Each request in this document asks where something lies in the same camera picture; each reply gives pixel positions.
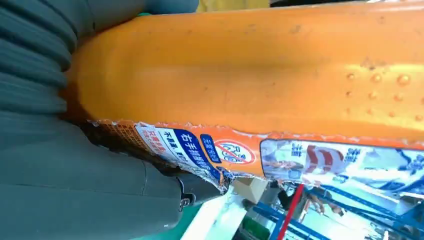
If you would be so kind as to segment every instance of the orange plastic bar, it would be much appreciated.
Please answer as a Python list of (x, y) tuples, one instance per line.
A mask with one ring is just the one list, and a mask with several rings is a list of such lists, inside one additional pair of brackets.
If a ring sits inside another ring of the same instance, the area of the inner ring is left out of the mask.
[(423, 9), (414, 1), (140, 17), (74, 55), (68, 117), (403, 139), (422, 149)]

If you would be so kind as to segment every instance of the blue metal rack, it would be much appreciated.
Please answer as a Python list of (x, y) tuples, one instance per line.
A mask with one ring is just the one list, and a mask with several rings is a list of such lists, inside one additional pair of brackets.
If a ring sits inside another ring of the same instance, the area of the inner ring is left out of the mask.
[[(346, 198), (349, 198), (351, 200), (354, 200), (356, 202), (359, 202), (361, 204), (364, 204), (368, 207), (371, 207), (383, 214), (380, 214), (378, 212), (374, 212), (374, 211), (369, 211), (369, 210), (365, 210), (365, 209), (361, 209), (361, 208), (357, 208), (357, 207), (353, 207), (353, 206), (349, 206), (346, 205), (344, 203), (338, 202), (330, 197), (325, 196), (324, 194), (322, 194), (319, 191), (315, 191), (315, 189), (309, 190), (308, 192), (310, 192), (311, 194), (316, 195), (317, 197), (324, 199), (330, 203), (333, 203), (335, 205), (340, 206), (341, 208), (344, 208), (358, 216), (361, 216), (369, 221), (372, 221), (380, 226), (383, 226), (385, 228), (391, 229), (394, 232), (396, 232), (397, 234), (399, 234), (400, 236), (403, 236), (407, 239), (411, 239), (411, 240), (417, 240), (417, 239), (422, 239), (422, 238), (418, 238), (417, 236), (413, 236), (412, 234), (408, 233), (408, 232), (404, 232), (401, 229), (402, 226), (404, 225), (409, 225), (412, 226), (414, 228), (417, 228), (420, 232), (420, 236), (424, 236), (424, 225), (423, 222), (418, 221), (417, 220), (417, 214), (419, 215), (423, 215), (424, 212), (424, 207), (423, 204), (419, 204), (418, 206), (416, 206), (415, 208), (411, 209), (410, 211), (408, 211), (407, 213), (403, 214), (403, 215), (397, 215), (394, 212), (390, 211), (389, 209), (386, 209), (384, 207), (381, 207), (379, 205), (376, 205), (370, 201), (367, 201), (365, 199), (362, 199), (358, 196), (355, 196), (353, 194), (350, 194), (348, 192), (345, 192), (341, 189), (338, 189), (336, 187), (333, 186), (328, 186), (328, 185), (324, 185), (321, 186), (322, 188), (338, 193)], [(389, 225), (383, 221), (381, 221), (378, 218), (383, 218), (383, 219), (388, 219), (390, 221), (393, 221), (393, 225)]]
[[(262, 202), (258, 202), (258, 204), (254, 206), (252, 210), (275, 223), (275, 228), (272, 231), (271, 236), (269, 237), (269, 240), (276, 240), (280, 232), (280, 229), (283, 225), (283, 222), (286, 219), (286, 215), (281, 212), (278, 212), (277, 210), (273, 209), (272, 207), (268, 205), (265, 205)], [(312, 239), (311, 236), (313, 236), (314, 239), (318, 239), (318, 240), (330, 240), (328, 237), (310, 229), (309, 227), (299, 223), (298, 221), (294, 219), (290, 220), (290, 225), (288, 227), (288, 231), (297, 235), (298, 237), (302, 239), (305, 239), (305, 240)], [(308, 235), (302, 233), (299, 230), (296, 230), (292, 226), (301, 231), (304, 231), (305, 233), (308, 233)]]
[[(382, 227), (391, 229), (393, 232), (397, 233), (398, 235), (406, 239), (424, 240), (424, 203), (418, 204), (416, 207), (409, 210), (405, 214), (398, 215), (387, 208), (381, 207), (380, 205), (377, 205), (373, 202), (370, 202), (368, 200), (355, 196), (339, 188), (328, 186), (328, 185), (324, 185), (321, 187), (327, 191), (340, 194), (346, 198), (349, 198), (365, 206), (368, 206), (378, 212), (350, 206), (342, 202), (336, 201), (328, 196), (325, 196), (325, 194), (322, 194), (322, 192), (316, 191), (315, 188), (311, 190), (305, 190), (305, 191), (309, 192), (310, 194), (316, 195), (320, 199), (326, 200), (329, 203), (333, 203), (337, 206), (340, 206), (341, 208), (346, 209), (347, 211), (353, 214), (356, 214), (364, 219), (367, 219), (371, 222), (374, 222)], [(284, 219), (286, 218), (286, 215), (278, 212), (272, 207), (265, 205), (261, 202), (259, 202), (256, 206), (254, 206), (253, 210), (275, 223), (275, 228), (273, 232), (271, 233), (269, 240), (276, 240), (280, 232), (280, 229), (283, 225)], [(382, 219), (392, 221), (393, 225), (387, 224)], [(416, 228), (419, 231), (419, 234), (413, 235), (409, 232), (403, 231), (402, 227), (405, 225)], [(326, 236), (310, 229), (309, 227), (306, 227), (305, 225), (297, 222), (294, 219), (290, 221), (290, 225), (287, 230), (305, 240), (306, 239), (329, 240), (329, 238), (327, 238)]]

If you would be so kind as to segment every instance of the gray rubber grip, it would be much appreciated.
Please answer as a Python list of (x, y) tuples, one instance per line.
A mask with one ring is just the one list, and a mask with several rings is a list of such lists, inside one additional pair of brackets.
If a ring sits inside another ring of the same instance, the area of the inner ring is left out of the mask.
[(0, 1), (0, 239), (127, 240), (178, 222), (178, 180), (90, 144), (57, 118), (58, 89), (80, 37), (197, 1)]

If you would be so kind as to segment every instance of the blue label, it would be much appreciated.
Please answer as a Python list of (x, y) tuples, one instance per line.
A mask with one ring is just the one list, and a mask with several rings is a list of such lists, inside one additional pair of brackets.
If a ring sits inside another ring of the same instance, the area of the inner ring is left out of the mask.
[(199, 168), (207, 170), (212, 177), (219, 181), (221, 174), (206, 158), (198, 138), (193, 133), (183, 129), (174, 129), (174, 133), (190, 160)]
[(203, 143), (204, 149), (206, 150), (209, 159), (216, 164), (221, 163), (221, 159), (218, 156), (218, 152), (215, 149), (214, 140), (210, 135), (202, 134), (200, 135), (201, 142)]

